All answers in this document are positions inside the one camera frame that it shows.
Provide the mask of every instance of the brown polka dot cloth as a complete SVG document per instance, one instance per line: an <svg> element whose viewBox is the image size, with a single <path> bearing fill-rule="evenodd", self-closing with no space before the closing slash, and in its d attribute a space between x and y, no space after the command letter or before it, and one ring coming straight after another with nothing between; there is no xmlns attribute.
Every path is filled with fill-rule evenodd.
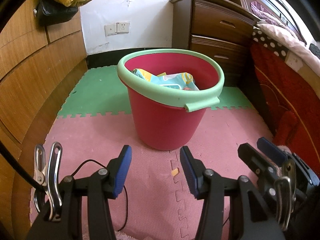
<svg viewBox="0 0 320 240"><path fill-rule="evenodd" d="M285 60L285 57L287 56L289 50L284 45L273 40L271 37L263 33L260 29L253 30L252 38L254 41L260 43L262 46L271 50L278 57Z"/></svg>

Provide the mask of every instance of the pink rug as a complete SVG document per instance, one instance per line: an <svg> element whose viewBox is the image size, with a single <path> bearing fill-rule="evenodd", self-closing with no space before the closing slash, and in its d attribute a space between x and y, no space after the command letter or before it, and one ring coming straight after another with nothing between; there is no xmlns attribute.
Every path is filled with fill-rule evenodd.
<svg viewBox="0 0 320 240"><path fill-rule="evenodd" d="M207 110L194 136L187 144L197 159L221 176L237 179L256 176L238 158L237 148L249 142L256 146L260 137L272 135L254 109ZM107 165L119 155L124 144L132 147L132 162L125 182L129 198L128 223L123 232L136 239L147 236L154 240L192 240L196 235L203 201L190 194L179 161L179 150L157 151L142 143L134 129L132 115L107 113L102 116L57 119L47 135L44 148L49 152L54 141L63 147L59 180L70 175L86 159ZM100 167L87 163L75 178L90 176ZM172 177L171 171L180 173ZM125 220L124 191L116 200L109 200L115 230ZM30 220L36 214L30 205ZM83 201L83 233L88 239L86 201ZM225 198L224 220L229 213ZM228 222L222 239L228 239Z"/></svg>

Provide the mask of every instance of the bucket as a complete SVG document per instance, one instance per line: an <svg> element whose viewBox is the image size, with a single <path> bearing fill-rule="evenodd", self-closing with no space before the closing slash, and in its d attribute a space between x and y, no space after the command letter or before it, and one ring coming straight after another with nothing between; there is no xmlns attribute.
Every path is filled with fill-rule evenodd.
<svg viewBox="0 0 320 240"><path fill-rule="evenodd" d="M200 91L153 84L131 73L135 68L153 75L190 73ZM191 139L206 108L219 103L224 83L223 71L214 60L182 49L151 49L129 54L119 61L117 73L128 88L138 136L158 150L174 150Z"/></svg>

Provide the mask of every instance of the blue gripper pad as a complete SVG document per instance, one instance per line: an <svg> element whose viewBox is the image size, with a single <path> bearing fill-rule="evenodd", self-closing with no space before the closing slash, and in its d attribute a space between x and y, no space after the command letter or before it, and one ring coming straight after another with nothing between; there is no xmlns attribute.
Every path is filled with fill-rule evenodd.
<svg viewBox="0 0 320 240"><path fill-rule="evenodd" d="M202 172L205 170L203 163L200 160L193 158L188 146L183 146L180 149L180 162L186 176L190 193L196 199L200 198L200 188L203 186Z"/></svg>
<svg viewBox="0 0 320 240"><path fill-rule="evenodd" d="M112 191L114 198L118 197L118 195L122 192L124 182L127 177L128 170L131 164L131 159L132 159L132 149L129 145L125 145L122 148L119 157L117 158L118 171L115 174L114 188Z"/></svg>
<svg viewBox="0 0 320 240"><path fill-rule="evenodd" d="M281 167L282 164L288 160L288 156L282 150L264 137L258 139L257 147L278 167Z"/></svg>

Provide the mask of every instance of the dresser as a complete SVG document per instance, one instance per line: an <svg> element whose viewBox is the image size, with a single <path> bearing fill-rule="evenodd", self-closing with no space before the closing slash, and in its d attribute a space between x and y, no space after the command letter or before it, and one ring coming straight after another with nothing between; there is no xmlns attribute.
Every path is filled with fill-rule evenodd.
<svg viewBox="0 0 320 240"><path fill-rule="evenodd" d="M26 0L0 33L0 140L31 176L35 145L44 143L62 104L87 71L80 11L66 23L40 27L37 4ZM31 186L0 155L0 233L8 239L25 239L30 192Z"/></svg>
<svg viewBox="0 0 320 240"><path fill-rule="evenodd" d="M189 49L215 60L225 86L237 86L249 56L253 26L260 19L228 0L170 0L172 48Z"/></svg>

